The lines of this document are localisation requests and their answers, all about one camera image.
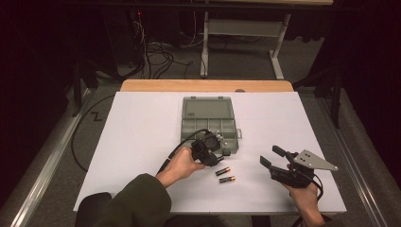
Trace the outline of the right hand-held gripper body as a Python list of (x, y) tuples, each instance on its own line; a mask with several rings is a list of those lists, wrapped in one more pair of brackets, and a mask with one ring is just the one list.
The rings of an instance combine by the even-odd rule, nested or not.
[(308, 187), (315, 176), (315, 169), (330, 171), (337, 171), (339, 169), (337, 166), (306, 149), (301, 153), (286, 151), (284, 157), (289, 161), (289, 169), (271, 165), (269, 169), (270, 176), (273, 180), (294, 188)]

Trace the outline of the black metal stand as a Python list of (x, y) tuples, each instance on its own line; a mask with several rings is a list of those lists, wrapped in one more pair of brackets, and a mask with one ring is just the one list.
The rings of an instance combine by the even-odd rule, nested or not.
[(339, 111), (340, 111), (340, 90), (341, 73), (334, 68), (325, 68), (322, 71), (309, 75), (292, 84), (292, 88), (297, 90), (300, 87), (311, 86), (315, 84), (315, 97), (331, 97), (330, 118), (334, 126), (338, 129)]
[(77, 60), (73, 68), (73, 94), (74, 94), (74, 111), (72, 116), (76, 117), (82, 107), (81, 83), (84, 83), (89, 89), (96, 89), (98, 81), (96, 73), (91, 64), (86, 60)]

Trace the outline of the black computer tower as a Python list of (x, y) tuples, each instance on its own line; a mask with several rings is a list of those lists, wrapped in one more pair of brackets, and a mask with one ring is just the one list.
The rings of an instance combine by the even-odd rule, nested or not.
[(128, 9), (104, 9), (104, 24), (111, 43), (116, 72), (124, 78), (137, 74), (143, 67), (141, 30), (131, 20)]

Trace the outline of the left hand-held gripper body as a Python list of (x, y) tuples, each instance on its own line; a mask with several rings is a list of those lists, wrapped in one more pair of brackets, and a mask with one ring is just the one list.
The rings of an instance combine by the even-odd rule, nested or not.
[(199, 160), (205, 166), (214, 166), (217, 157), (215, 151), (221, 149), (221, 144), (220, 134), (207, 131), (202, 138), (191, 143), (193, 160)]

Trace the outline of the person's lap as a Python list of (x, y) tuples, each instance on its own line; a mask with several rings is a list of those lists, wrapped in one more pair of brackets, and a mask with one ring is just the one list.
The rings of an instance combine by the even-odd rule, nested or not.
[(250, 216), (237, 215), (177, 215), (164, 227), (253, 227)]

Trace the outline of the person's left hand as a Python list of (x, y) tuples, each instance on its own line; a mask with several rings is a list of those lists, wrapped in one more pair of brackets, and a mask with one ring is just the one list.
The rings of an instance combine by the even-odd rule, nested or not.
[(185, 179), (195, 171), (204, 168), (205, 165), (193, 160), (190, 148), (181, 148), (175, 153), (166, 168), (156, 175), (156, 179), (164, 188), (168, 188), (175, 182)]

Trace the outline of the green plastic compartment box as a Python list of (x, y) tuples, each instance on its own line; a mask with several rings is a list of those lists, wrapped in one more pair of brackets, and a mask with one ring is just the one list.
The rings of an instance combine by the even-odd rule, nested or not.
[(183, 99), (181, 140), (207, 129), (222, 137), (217, 154), (236, 154), (239, 149), (232, 100), (227, 96), (187, 96)]

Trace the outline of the white metal table frame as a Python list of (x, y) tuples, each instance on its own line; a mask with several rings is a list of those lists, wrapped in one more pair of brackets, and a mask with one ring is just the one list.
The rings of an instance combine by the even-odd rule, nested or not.
[[(245, 6), (251, 4), (253, 7), (321, 7), (331, 6), (333, 0), (204, 0), (208, 6), (216, 3), (228, 6), (229, 4), (240, 4)], [(284, 37), (287, 32), (291, 13), (286, 12), (281, 20), (255, 21), (239, 19), (210, 19), (209, 12), (204, 12), (203, 21), (203, 43), (200, 55), (200, 76), (205, 79), (209, 69), (209, 37), (211, 35), (245, 36), (274, 38), (275, 47), (268, 51), (270, 63), (276, 79), (283, 79), (283, 73), (278, 60)]]

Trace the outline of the person's right hand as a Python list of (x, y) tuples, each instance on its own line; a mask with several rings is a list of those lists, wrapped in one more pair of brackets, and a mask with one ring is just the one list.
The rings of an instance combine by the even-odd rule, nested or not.
[(318, 187), (311, 183), (306, 188), (294, 188), (284, 184), (299, 211), (316, 211), (318, 209)]

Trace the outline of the aluminium floor rail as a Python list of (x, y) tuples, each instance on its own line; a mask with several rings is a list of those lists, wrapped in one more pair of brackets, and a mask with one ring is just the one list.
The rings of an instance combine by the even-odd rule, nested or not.
[(83, 90), (80, 95), (81, 107), (75, 106), (75, 103), (72, 102), (46, 139), (22, 180), (9, 197), (8, 203), (16, 205), (16, 208), (12, 211), (12, 222), (6, 227), (27, 227), (95, 91), (95, 89), (89, 88)]
[(318, 98), (318, 103), (322, 109), (323, 115), (330, 125), (331, 131), (334, 133), (337, 143), (340, 146), (340, 154), (346, 165), (347, 171), (350, 178), (352, 179), (353, 185), (358, 193), (358, 196), (367, 212), (370, 222), (374, 227), (387, 227), (387, 222), (383, 218), (380, 209), (377, 206), (374, 194), (370, 186), (366, 183), (363, 178), (361, 171), (359, 170), (357, 163), (351, 153), (351, 150), (347, 146), (344, 137), (340, 130), (334, 125), (331, 119), (331, 113), (329, 106), (324, 98)]

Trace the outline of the white table cover board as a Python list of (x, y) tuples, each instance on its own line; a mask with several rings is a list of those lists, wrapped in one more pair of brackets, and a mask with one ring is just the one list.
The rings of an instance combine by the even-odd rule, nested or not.
[[(141, 173), (155, 174), (179, 144), (183, 93), (116, 94), (78, 198), (99, 192), (118, 193)], [(220, 183), (207, 167), (176, 182), (167, 191), (174, 214), (293, 214), (288, 191), (271, 179), (259, 159), (275, 166), (287, 160), (272, 152), (323, 152), (304, 106), (295, 92), (231, 93), (235, 122), (242, 137), (237, 153), (219, 168), (229, 167), (232, 181)]]

